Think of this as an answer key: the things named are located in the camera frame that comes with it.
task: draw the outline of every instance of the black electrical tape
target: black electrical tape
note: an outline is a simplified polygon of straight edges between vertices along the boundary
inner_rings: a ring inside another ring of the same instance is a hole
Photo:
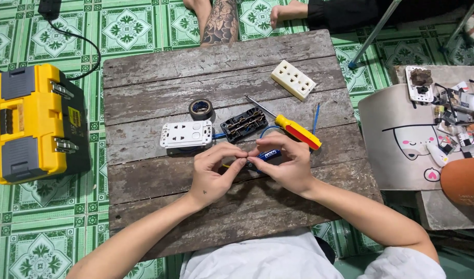
[[[209,119],[213,111],[213,104],[208,99],[194,100],[189,105],[190,116],[196,121]]]

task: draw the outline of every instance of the hand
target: hand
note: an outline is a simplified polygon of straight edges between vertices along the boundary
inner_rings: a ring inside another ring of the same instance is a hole
[[[221,160],[236,157],[224,174],[218,174]],[[191,198],[200,209],[221,198],[230,189],[235,176],[245,165],[247,152],[231,143],[219,143],[194,157],[194,175],[190,191],[185,195]]]
[[[257,139],[256,144],[257,147],[249,152],[247,160],[289,191],[308,199],[315,178],[311,174],[307,143],[298,143],[288,136],[273,131],[268,136]],[[271,165],[255,157],[260,152],[272,149],[282,151],[282,164]]]

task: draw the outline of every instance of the screwdriver shaft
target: screwdriver shaft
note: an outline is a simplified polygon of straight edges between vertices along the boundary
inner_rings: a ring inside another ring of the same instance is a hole
[[[276,114],[274,114],[273,112],[269,111],[267,108],[263,107],[262,105],[260,105],[258,102],[256,102],[253,98],[247,96],[247,95],[244,95],[247,99],[251,100],[251,102],[255,103],[256,105],[258,105],[258,107],[262,108],[264,111],[266,111],[267,113],[269,113],[271,116],[273,117],[277,117]]]

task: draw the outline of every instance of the weathered wood plank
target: weathered wood plank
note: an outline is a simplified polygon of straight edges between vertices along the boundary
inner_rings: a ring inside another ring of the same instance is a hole
[[[318,103],[321,105],[321,109],[316,128],[356,122],[346,89],[309,94],[304,102],[293,96],[262,102],[272,112],[283,114],[308,130],[312,129]],[[254,104],[216,109],[215,116],[211,119],[216,133],[221,132],[220,124],[222,122],[252,107]],[[266,118],[269,123],[274,123],[271,116],[267,115]],[[167,149],[159,145],[161,128],[166,123],[183,121],[192,121],[192,118],[186,113],[106,127],[108,165],[166,156]],[[256,133],[246,138],[245,141],[251,141],[258,137],[259,133]]]
[[[358,125],[348,124],[316,130],[322,142],[321,149],[311,155],[311,168],[366,158],[364,142]],[[256,144],[237,144],[251,151]],[[161,157],[108,167],[110,205],[135,200],[157,198],[190,189],[193,155]],[[243,170],[234,182],[264,177],[254,171]]]
[[[314,168],[318,179],[382,202],[367,159]],[[110,235],[183,194],[110,206]],[[141,259],[228,244],[314,225],[339,217],[329,209],[281,188],[271,178],[234,184],[216,203],[190,216]]]
[[[190,102],[200,98],[209,99],[215,108],[221,108],[248,103],[242,92],[258,101],[288,97],[290,93],[270,78],[276,66],[105,89],[105,124],[186,113]],[[298,61],[294,66],[317,83],[313,92],[345,87],[335,56]]]
[[[335,55],[328,30],[104,61],[104,88]]]

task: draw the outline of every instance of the foot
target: foot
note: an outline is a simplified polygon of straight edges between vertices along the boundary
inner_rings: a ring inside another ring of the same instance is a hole
[[[211,3],[209,0],[183,0],[183,4],[187,9],[193,10],[196,13],[199,25],[199,34],[201,36],[202,42],[204,27],[206,26],[209,14],[211,13]]]
[[[276,5],[271,9],[271,27],[277,28],[277,23],[307,17],[307,4],[292,0],[286,6]]]

